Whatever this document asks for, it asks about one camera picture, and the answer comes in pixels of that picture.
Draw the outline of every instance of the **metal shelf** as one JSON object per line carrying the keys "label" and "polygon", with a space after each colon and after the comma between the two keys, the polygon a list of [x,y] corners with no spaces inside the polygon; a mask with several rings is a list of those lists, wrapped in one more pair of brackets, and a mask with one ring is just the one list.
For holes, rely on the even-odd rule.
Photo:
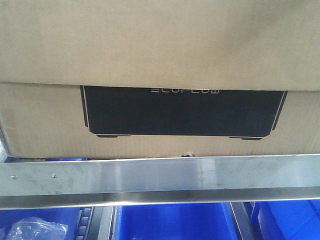
{"label": "metal shelf", "polygon": [[0,209],[320,199],[320,154],[0,163]]}

